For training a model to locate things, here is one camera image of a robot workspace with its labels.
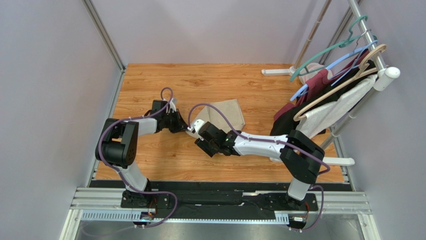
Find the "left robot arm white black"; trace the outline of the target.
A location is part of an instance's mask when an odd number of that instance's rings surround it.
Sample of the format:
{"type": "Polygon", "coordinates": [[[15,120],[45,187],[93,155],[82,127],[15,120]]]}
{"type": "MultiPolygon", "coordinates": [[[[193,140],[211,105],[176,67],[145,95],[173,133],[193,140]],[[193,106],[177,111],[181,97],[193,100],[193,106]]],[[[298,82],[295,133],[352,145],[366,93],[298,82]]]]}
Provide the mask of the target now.
{"type": "Polygon", "coordinates": [[[172,134],[184,132],[188,125],[176,107],[177,100],[154,100],[152,108],[136,118],[108,118],[95,148],[95,157],[112,168],[125,184],[129,195],[149,200],[149,179],[135,162],[138,138],[168,129],[172,134]]]}

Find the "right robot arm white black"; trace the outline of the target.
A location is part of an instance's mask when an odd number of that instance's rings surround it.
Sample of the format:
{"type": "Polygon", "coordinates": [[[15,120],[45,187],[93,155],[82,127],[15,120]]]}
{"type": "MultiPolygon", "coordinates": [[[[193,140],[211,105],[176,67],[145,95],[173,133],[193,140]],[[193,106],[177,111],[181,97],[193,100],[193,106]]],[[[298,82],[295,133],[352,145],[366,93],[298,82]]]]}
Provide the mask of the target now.
{"type": "Polygon", "coordinates": [[[253,135],[234,129],[224,132],[209,121],[196,120],[189,132],[210,157],[253,155],[282,162],[292,175],[286,195],[293,201],[303,201],[318,176],[330,171],[324,162],[325,151],[298,130],[280,136],[253,135]]]}

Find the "beige linen napkin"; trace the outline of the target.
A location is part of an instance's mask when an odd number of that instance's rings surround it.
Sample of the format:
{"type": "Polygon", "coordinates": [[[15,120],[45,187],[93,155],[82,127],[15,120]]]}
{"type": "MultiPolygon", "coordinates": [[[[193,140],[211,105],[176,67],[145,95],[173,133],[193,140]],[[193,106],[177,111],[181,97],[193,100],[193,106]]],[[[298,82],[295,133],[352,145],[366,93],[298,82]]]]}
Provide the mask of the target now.
{"type": "Polygon", "coordinates": [[[226,120],[222,115],[217,112],[213,107],[218,109],[232,125],[232,127],[237,131],[242,131],[246,125],[243,112],[240,108],[240,104],[237,99],[230,99],[220,102],[212,102],[207,105],[201,105],[203,108],[201,111],[193,118],[194,112],[191,114],[191,124],[197,120],[203,120],[205,122],[210,122],[215,125],[218,129],[223,130],[228,133],[231,131],[231,127],[227,124],[226,120]]]}

